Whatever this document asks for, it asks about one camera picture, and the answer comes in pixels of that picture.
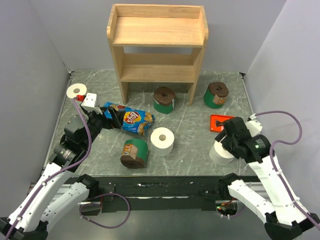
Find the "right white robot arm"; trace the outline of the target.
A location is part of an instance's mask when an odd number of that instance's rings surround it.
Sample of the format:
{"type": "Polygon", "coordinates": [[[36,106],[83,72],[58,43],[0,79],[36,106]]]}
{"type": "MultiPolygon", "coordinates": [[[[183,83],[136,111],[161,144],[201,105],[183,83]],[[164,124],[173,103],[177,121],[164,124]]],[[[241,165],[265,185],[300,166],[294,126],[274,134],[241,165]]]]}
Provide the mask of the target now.
{"type": "Polygon", "coordinates": [[[228,119],[222,125],[222,132],[215,137],[215,153],[225,160],[243,159],[262,183],[268,199],[234,173],[219,180],[219,195],[226,200],[235,198],[255,213],[272,240],[296,240],[305,231],[319,228],[320,218],[294,194],[273,145],[261,134],[262,125],[254,119],[245,122],[241,117],[228,119]]]}

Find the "white paper roll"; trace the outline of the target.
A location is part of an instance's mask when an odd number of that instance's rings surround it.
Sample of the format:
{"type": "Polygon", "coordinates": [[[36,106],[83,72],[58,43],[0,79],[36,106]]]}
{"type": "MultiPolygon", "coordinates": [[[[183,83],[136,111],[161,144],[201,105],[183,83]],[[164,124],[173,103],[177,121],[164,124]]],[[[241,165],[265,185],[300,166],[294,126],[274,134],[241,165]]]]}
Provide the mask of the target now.
{"type": "Polygon", "coordinates": [[[171,153],[174,146],[175,136],[171,130],[165,127],[158,127],[153,130],[150,136],[152,152],[161,157],[171,153]]]}
{"type": "Polygon", "coordinates": [[[223,145],[218,141],[215,141],[211,147],[209,157],[215,164],[220,166],[225,166],[234,159],[234,156],[225,150],[223,145]]]}
{"type": "Polygon", "coordinates": [[[71,84],[66,90],[66,96],[72,100],[77,95],[85,96],[87,94],[87,87],[82,83],[71,84]]]}

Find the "green roll front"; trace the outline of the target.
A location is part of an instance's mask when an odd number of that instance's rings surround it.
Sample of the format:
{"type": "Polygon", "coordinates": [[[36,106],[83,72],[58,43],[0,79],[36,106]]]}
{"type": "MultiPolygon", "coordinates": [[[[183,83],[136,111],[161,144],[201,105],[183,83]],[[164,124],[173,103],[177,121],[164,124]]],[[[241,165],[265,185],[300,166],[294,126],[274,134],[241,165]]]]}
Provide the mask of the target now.
{"type": "Polygon", "coordinates": [[[120,162],[128,169],[144,169],[148,162],[148,144],[138,138],[126,140],[120,162]]]}

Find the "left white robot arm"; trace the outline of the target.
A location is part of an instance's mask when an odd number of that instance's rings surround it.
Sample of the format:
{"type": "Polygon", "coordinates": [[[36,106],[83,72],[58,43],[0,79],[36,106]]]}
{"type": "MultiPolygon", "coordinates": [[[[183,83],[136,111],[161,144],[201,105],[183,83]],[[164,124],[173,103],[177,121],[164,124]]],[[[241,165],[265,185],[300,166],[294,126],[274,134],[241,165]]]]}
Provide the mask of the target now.
{"type": "Polygon", "coordinates": [[[124,111],[112,106],[101,112],[77,109],[51,155],[40,179],[19,207],[0,219],[0,232],[7,240],[45,240],[51,227],[67,213],[68,207],[99,195],[99,181],[84,174],[57,200],[54,196],[89,156],[93,141],[103,129],[121,129],[124,111]]]}

